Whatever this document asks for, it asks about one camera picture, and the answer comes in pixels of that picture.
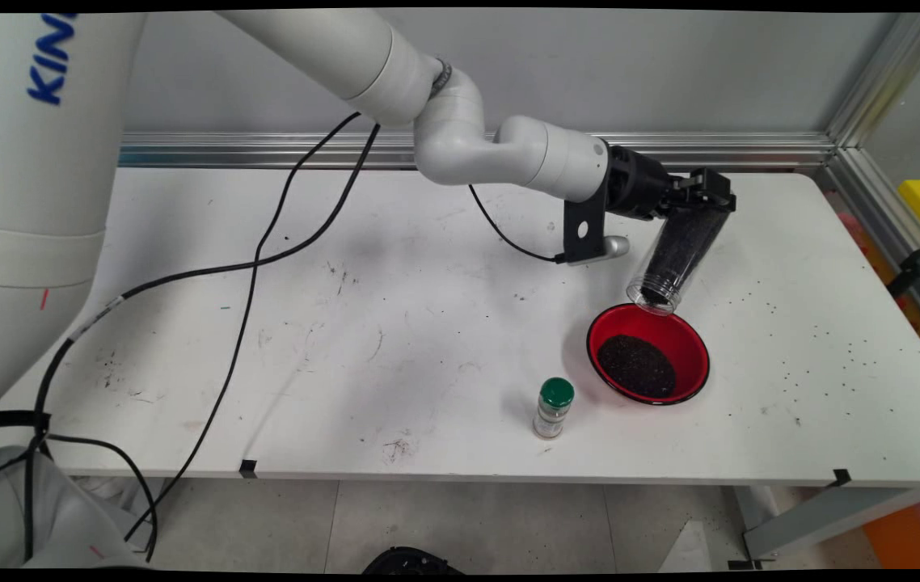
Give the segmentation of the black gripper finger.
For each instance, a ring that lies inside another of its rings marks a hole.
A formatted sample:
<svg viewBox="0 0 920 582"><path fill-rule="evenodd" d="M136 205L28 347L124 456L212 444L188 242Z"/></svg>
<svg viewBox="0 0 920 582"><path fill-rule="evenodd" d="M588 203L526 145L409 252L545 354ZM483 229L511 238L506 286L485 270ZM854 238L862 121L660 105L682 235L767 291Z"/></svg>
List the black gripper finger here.
<svg viewBox="0 0 920 582"><path fill-rule="evenodd" d="M711 168L697 168L688 177L675 177L672 188L679 192L705 192L705 194L730 194L731 181Z"/></svg>
<svg viewBox="0 0 920 582"><path fill-rule="evenodd" d="M736 210L736 196L730 187L692 187L682 192L686 209L707 209L718 213L734 213Z"/></svg>

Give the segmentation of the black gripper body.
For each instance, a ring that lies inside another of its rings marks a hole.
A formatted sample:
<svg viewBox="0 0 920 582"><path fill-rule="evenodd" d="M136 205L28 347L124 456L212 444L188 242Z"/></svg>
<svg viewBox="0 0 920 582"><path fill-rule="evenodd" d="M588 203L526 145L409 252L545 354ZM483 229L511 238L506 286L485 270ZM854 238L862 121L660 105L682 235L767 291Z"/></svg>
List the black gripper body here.
<svg viewBox="0 0 920 582"><path fill-rule="evenodd" d="M695 209L688 189L678 187L662 163L629 148L608 147L606 211L633 220L666 220L678 209Z"/></svg>

